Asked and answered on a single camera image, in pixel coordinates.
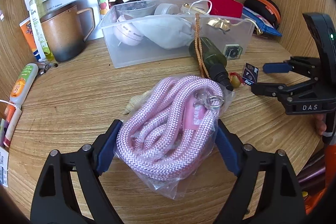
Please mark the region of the right hand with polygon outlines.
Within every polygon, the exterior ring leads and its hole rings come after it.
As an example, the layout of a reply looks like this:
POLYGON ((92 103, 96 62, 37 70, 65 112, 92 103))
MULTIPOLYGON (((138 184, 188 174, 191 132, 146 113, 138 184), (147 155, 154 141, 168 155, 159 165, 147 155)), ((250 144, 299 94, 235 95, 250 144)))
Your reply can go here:
POLYGON ((327 125, 325 124, 325 117, 325 114, 316 114, 314 116, 315 127, 318 135, 322 135, 327 129, 327 125))

